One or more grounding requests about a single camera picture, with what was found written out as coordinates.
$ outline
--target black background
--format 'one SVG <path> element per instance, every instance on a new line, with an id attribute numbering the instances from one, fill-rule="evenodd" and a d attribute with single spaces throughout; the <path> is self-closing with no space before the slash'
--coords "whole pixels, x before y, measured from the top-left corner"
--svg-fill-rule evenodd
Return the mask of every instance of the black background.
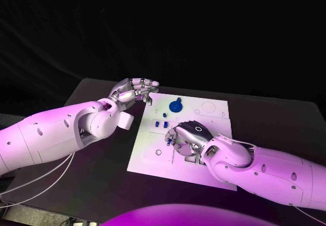
<path id="1" fill-rule="evenodd" d="M 324 115 L 324 24 L 313 4 L 1 0 L 1 112 L 27 116 L 63 106 L 85 77 L 144 77 L 313 101 Z"/>

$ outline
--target ventilation hole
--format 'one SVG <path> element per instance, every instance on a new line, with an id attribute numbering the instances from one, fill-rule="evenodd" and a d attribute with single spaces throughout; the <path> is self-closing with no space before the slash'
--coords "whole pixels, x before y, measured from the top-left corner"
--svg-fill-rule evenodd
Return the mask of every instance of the ventilation hole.
<path id="1" fill-rule="evenodd" d="M 295 180 L 295 179 L 297 179 L 297 174 L 292 173 L 292 174 L 291 174 L 291 180 Z"/>
<path id="2" fill-rule="evenodd" d="M 265 164 L 261 166 L 261 172 L 263 173 L 266 171 L 266 166 Z"/>
<path id="3" fill-rule="evenodd" d="M 63 123 L 66 125 L 66 128 L 69 128 L 69 121 L 66 119 L 63 120 Z"/>
<path id="4" fill-rule="evenodd" d="M 41 136 L 43 135 L 43 132 L 41 132 L 41 129 L 37 128 L 37 134 Z"/>

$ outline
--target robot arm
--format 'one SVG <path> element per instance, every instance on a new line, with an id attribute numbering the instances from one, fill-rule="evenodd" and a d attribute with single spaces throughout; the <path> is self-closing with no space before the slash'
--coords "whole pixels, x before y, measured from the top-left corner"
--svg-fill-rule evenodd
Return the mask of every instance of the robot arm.
<path id="1" fill-rule="evenodd" d="M 200 153 L 200 161 L 220 182 L 279 204 L 326 211 L 326 167 L 253 145 L 246 149 L 240 141 L 220 134 L 213 137 L 196 121 L 180 123 L 165 134 L 168 140 L 181 155 Z"/>
<path id="2" fill-rule="evenodd" d="M 134 117 L 122 112 L 158 83 L 124 79 L 108 98 L 40 112 L 0 130 L 0 175 L 20 167 L 53 161 L 106 138 L 116 126 L 129 129 Z"/>

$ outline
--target dark table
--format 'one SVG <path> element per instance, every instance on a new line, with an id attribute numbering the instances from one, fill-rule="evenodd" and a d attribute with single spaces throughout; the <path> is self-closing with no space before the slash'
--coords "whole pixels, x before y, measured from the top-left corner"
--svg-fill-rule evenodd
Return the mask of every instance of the dark table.
<path id="1" fill-rule="evenodd" d="M 106 97 L 113 85 L 112 81 L 83 79 L 66 105 Z M 160 87 L 160 93 L 226 100 L 233 139 L 326 165 L 326 122 L 311 102 L 168 87 Z M 60 181 L 24 203 L 25 206 L 100 223 L 139 207 L 190 203 L 233 210 L 279 225 L 318 224 L 294 207 L 265 200 L 240 188 L 233 192 L 126 172 L 142 110 L 144 103 L 138 102 L 126 110 L 134 115 L 129 130 L 116 128 L 106 139 L 76 152 Z M 21 168 L 10 188 L 44 174 L 62 160 Z M 43 179 L 5 194 L 2 201 L 17 203 L 43 191 L 60 176 L 64 166 Z M 326 212 L 304 210 L 326 222 Z"/>

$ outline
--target blue object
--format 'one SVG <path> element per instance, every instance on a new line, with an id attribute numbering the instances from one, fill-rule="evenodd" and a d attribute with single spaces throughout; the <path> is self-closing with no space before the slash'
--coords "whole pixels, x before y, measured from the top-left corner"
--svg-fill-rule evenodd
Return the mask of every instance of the blue object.
<path id="1" fill-rule="evenodd" d="M 174 113 L 181 111 L 181 98 L 177 98 L 175 101 L 170 103 L 168 108 Z"/>

